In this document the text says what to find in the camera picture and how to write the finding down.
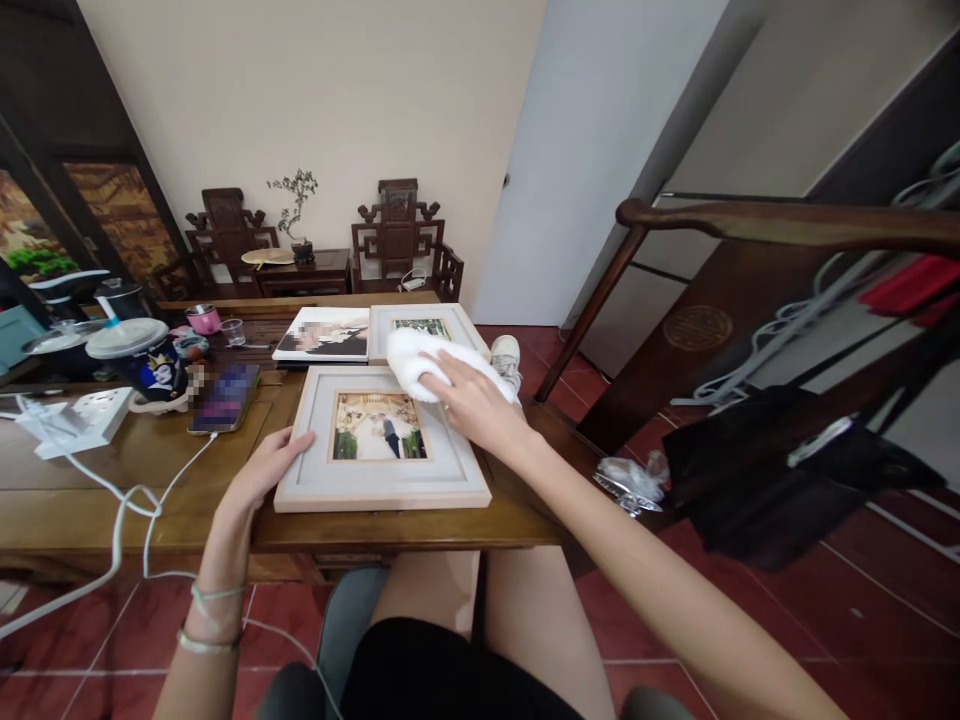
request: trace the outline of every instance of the white sneaker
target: white sneaker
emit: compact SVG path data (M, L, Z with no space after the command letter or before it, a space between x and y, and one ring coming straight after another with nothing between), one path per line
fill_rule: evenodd
M501 335L490 348L490 364L497 374L519 393L523 376L520 374L520 343L513 335Z

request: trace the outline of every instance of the carved wooden chair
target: carved wooden chair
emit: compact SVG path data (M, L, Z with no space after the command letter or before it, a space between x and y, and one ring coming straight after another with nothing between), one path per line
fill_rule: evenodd
M210 272L212 255L209 249L195 250L150 273L160 299L167 302L215 299L217 283Z
M234 283L250 280L259 293L252 282L253 266L240 258L251 250L280 247L276 229L264 227L263 210L243 208L240 188L208 188L201 195L206 211L186 216L194 227L186 232L191 249L212 252L212 261L225 265Z
M443 242L444 220L434 220L439 203L429 207L417 201L417 180L381 180L380 202L357 212L364 222L351 226L353 292L395 292L400 281L415 275L415 258L433 254L423 290L433 290L441 302L457 302L463 280L463 261ZM422 220L417 220L417 211ZM379 277L363 278L362 260L377 260Z
M960 221L950 212L781 203L660 210L631 199L617 209L617 222L629 233L527 407L530 425L586 477L670 400L692 392L720 353L747 342L778 307L796 299L790 293L799 284L809 287L833 253L896 250L960 257ZM647 233L683 228L723 242L583 420L573 423L546 402L550 392ZM913 342L785 412L762 440L731 452L724 477L792 450L838 417L859 410L895 376ZM653 530L670 525L676 516L665 510L644 513L640 522Z

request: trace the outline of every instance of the wooden desk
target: wooden desk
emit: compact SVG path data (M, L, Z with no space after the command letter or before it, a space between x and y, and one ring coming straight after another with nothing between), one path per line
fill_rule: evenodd
M346 295L350 292L350 251L316 250L309 265L264 265L253 273L265 298L310 295Z
M223 317L232 313L253 321L283 315L289 322L305 305L422 302L436 302L436 296L420 292L252 299L218 303L218 307ZM178 313L190 304L162 303L161 307ZM230 359L242 361L244 352L236 351ZM196 571L224 490L266 434L292 423L304 378L305 373L262 371L256 401L243 426L214 441L170 493L153 533L152 571ZM81 453L79 459L121 488L140 483L159 493L206 442L186 432L189 420L189 413L128 415L108 447ZM0 423L5 468L0 475L0 570L40 581L79 581L102 574L110 565L116 499L65 460L38 459L34 446L14 423ZM496 460L479 449L476 452L493 495L490 507L483 510L277 515L268 498L254 524L251 581L319 582L318 567L350 566L403 550L559 543L564 531L526 485ZM147 524L146 518L127 513L123 576L136 578L142 572L140 554Z

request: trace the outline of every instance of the plastic bag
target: plastic bag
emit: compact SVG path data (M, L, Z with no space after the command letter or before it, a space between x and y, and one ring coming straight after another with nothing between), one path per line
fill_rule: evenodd
M661 485L670 482L670 468L663 453L652 450L646 468L626 458L604 458L597 465L593 479L617 498L630 517L637 517L643 510L662 512L657 503L664 496Z

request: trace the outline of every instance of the bracelet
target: bracelet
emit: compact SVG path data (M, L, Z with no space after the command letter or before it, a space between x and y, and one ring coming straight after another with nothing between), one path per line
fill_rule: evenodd
M220 630L220 623L214 620L213 616L210 615L210 611L207 610L207 605L205 601L219 600L221 598L233 597L235 595L243 595L243 593L245 593L246 591L247 591L246 586L241 585L240 587L236 587L231 590L220 590L219 592L202 593L200 592L200 588L197 587L196 581L194 581L193 584L190 586L190 594L193 596L193 599L197 603L197 610L200 611L200 614L203 616L203 619L213 626L214 630Z
M240 634L237 636L237 639L232 643L227 645L214 645L212 643L202 643L197 642L191 638L187 637L187 634L183 632L183 626L180 626L180 629L177 631L177 643L184 650L188 652L195 653L197 655L227 655L229 653L235 652L240 647L240 641L243 639L243 630L240 631Z

